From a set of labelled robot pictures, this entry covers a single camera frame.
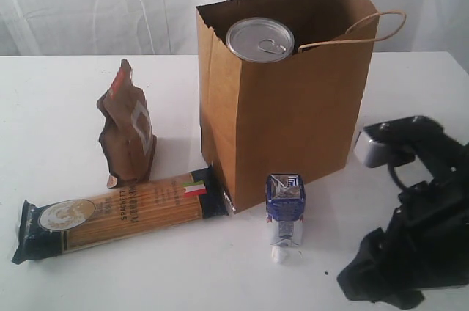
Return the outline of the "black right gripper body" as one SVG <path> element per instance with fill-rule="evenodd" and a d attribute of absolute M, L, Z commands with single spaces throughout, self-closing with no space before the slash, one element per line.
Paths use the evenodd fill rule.
<path fill-rule="evenodd" d="M 468 178 L 403 186 L 381 244 L 387 289 L 468 284 Z"/>

